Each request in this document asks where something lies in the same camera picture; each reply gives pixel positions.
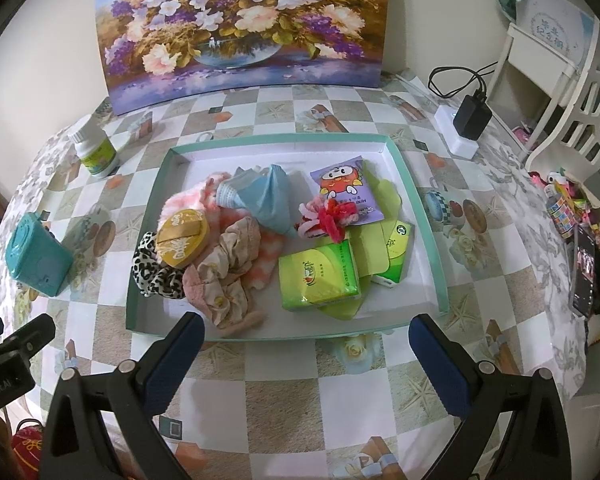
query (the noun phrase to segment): teal container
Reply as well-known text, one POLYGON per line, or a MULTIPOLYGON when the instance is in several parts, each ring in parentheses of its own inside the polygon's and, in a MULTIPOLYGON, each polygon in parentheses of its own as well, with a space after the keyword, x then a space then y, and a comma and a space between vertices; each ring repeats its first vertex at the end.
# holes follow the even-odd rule
POLYGON ((4 255, 14 280, 50 298, 58 294, 74 261, 66 247, 47 231, 38 216, 25 213, 11 235, 4 255))

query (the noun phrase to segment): painting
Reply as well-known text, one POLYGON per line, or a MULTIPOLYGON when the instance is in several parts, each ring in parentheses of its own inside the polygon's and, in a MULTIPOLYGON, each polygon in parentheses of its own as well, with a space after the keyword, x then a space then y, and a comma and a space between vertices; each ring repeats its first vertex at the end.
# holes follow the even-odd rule
POLYGON ((377 87, 387 0, 95 0, 116 114, 277 84, 377 87))

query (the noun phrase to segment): red cartoon character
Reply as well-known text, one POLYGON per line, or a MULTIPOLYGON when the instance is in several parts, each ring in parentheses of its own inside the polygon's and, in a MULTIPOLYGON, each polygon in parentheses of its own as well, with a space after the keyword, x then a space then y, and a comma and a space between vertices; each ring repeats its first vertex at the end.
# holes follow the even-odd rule
POLYGON ((356 186, 362 186, 358 169, 353 166, 337 166, 331 168, 320 178, 320 194, 326 194, 328 198, 335 198, 336 193, 346 191, 357 195, 356 186))

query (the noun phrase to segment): white wall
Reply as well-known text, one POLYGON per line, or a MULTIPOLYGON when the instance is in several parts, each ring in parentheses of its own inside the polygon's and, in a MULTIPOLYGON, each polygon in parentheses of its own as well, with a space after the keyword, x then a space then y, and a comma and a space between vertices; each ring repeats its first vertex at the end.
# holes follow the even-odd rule
MULTIPOLYGON (((497 60, 507 27, 494 0, 390 0, 388 21, 385 67, 424 81, 438 65, 497 60)), ((0 37, 0 192, 10 197, 45 140, 106 94, 93 0, 27 0, 0 37)))

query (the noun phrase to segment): screw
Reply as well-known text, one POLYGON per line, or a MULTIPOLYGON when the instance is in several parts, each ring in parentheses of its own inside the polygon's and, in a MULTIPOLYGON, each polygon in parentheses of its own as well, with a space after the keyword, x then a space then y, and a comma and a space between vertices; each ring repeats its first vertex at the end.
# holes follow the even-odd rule
POLYGON ((60 374, 60 378, 63 381, 68 381, 74 375, 75 375, 75 370, 73 368, 67 368, 66 370, 62 370, 62 373, 60 374))
POLYGON ((133 359, 126 359, 118 365, 118 370, 123 374, 128 374, 136 367, 136 362, 133 359))
POLYGON ((478 370, 480 370, 483 374, 493 374, 496 371, 496 367, 493 366, 493 363, 488 361, 480 361, 478 364, 478 370))
POLYGON ((551 373, 551 370, 549 370, 549 368, 540 368, 538 370, 538 373, 540 374, 540 377, 542 377, 543 379, 546 379, 547 381, 554 376, 551 373))

